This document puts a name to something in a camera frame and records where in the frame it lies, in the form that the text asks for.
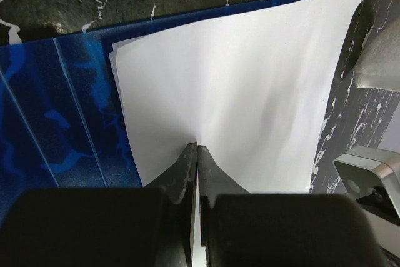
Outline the white paper stack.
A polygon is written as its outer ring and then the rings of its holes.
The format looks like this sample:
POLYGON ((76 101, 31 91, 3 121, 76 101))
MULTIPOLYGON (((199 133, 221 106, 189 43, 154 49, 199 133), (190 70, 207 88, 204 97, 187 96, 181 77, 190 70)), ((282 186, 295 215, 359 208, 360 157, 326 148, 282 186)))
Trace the white paper stack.
POLYGON ((191 21, 109 53, 142 184, 189 143, 257 194, 308 194, 334 73, 363 0, 191 21))

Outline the blue file folder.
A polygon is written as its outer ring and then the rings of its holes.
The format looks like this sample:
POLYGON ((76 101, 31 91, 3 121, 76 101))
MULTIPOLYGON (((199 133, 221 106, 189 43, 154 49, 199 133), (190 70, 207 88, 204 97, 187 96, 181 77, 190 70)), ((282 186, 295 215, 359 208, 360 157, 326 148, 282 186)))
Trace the blue file folder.
POLYGON ((1 216, 41 188, 141 188, 109 53, 116 42, 299 0, 260 0, 1 48, 1 216))

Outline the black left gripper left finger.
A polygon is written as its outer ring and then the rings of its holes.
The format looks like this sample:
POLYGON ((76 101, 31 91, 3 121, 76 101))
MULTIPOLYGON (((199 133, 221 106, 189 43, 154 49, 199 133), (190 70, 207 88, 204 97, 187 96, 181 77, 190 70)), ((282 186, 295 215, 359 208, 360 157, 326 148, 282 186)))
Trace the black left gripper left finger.
POLYGON ((23 193, 1 225, 2 266, 191 266, 198 146, 143 188, 23 193))

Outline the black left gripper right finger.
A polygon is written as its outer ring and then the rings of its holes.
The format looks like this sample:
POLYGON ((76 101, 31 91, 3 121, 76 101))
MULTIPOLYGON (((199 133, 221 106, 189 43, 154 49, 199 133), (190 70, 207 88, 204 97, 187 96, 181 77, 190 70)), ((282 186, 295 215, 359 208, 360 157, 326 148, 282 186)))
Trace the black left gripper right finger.
POLYGON ((208 266, 383 266, 361 209, 339 194, 252 194, 198 147, 208 266))

